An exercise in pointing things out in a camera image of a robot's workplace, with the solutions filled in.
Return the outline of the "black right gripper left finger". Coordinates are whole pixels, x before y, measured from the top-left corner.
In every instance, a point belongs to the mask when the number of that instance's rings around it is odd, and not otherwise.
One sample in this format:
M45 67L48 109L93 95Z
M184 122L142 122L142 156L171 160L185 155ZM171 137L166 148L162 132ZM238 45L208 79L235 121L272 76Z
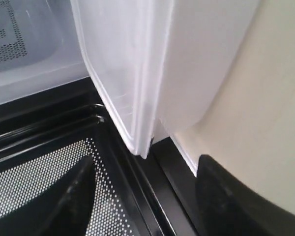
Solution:
M83 157L60 180L9 215L6 236L81 236L94 199L94 162Z

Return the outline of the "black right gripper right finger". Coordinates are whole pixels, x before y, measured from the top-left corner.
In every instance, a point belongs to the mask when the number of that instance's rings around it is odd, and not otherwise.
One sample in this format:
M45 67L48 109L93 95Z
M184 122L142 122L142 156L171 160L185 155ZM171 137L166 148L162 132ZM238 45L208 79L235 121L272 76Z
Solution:
M295 215L265 199L213 157L200 155L196 199L208 236L295 236Z

